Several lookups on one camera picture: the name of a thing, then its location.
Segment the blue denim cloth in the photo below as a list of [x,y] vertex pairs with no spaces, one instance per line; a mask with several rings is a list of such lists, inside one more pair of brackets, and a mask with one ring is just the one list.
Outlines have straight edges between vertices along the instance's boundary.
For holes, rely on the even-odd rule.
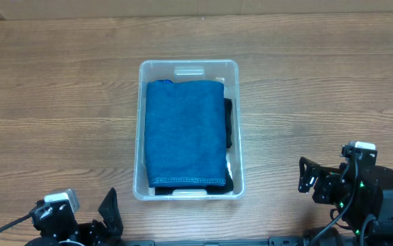
[[223,83],[149,82],[144,147],[151,188],[225,185]]

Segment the clear plastic storage bin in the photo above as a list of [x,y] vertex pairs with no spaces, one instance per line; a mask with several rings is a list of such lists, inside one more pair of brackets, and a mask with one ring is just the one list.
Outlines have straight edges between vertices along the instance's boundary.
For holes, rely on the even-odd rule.
[[237,63],[142,62],[134,196],[141,201],[237,200],[244,190]]

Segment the blue glitter cloth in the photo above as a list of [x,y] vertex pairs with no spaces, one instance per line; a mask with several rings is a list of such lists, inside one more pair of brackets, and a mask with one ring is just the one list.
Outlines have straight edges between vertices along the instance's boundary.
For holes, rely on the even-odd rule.
[[173,84],[174,82],[169,79],[162,79],[162,80],[155,81],[155,83],[166,83],[166,84],[172,83]]

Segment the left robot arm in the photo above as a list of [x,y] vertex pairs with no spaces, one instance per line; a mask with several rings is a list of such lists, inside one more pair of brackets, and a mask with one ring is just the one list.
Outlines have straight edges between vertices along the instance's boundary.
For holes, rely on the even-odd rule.
[[36,203],[29,215],[40,236],[29,245],[119,245],[123,223],[118,210],[117,193],[110,189],[98,212],[102,221],[78,223],[74,214],[80,205],[75,190],[54,191]]

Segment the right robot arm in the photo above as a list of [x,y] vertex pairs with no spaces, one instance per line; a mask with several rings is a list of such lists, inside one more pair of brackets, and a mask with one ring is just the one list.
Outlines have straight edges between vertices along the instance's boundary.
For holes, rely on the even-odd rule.
[[379,166],[375,144],[342,146],[337,168],[301,157],[301,193],[313,190],[317,204],[329,204],[331,221],[306,230],[302,245],[393,245],[393,169]]

